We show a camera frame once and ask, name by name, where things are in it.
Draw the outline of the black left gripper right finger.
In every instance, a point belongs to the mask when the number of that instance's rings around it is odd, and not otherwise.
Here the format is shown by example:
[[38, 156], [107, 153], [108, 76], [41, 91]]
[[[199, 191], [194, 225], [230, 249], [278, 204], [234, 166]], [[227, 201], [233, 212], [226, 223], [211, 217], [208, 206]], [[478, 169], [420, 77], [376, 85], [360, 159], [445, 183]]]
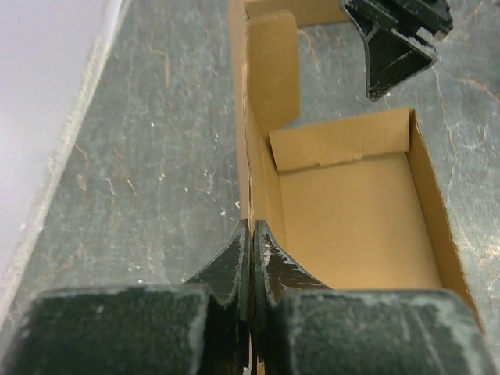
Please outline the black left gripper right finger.
[[268, 374], [493, 374], [473, 310], [447, 290], [341, 291], [268, 223], [253, 234], [255, 349]]

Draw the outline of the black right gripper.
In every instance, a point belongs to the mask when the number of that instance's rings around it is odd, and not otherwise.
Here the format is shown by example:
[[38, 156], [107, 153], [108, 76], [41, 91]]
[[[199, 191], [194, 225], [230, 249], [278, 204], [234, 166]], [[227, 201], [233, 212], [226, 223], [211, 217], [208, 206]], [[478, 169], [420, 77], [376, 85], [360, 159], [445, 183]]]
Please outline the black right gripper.
[[417, 34], [419, 29], [435, 37], [453, 29], [446, 1], [344, 0], [340, 7], [362, 39], [366, 97], [373, 102], [437, 61], [436, 48]]

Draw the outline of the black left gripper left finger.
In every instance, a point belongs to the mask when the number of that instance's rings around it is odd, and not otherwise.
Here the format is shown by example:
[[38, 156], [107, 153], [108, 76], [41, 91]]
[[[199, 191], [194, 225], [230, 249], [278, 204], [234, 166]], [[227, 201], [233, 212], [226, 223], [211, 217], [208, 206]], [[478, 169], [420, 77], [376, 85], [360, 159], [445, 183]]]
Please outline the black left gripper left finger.
[[40, 294], [11, 341], [14, 374], [241, 374], [250, 361], [249, 253], [241, 220], [180, 285]]

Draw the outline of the brown cardboard box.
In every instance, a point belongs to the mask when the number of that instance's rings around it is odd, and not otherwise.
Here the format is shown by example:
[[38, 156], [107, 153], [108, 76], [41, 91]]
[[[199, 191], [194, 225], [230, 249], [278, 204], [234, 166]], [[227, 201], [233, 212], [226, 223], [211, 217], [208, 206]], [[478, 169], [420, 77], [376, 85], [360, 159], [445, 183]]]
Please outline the brown cardboard box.
[[476, 307], [412, 105], [364, 95], [336, 1], [232, 1], [241, 214], [337, 289], [446, 289]]

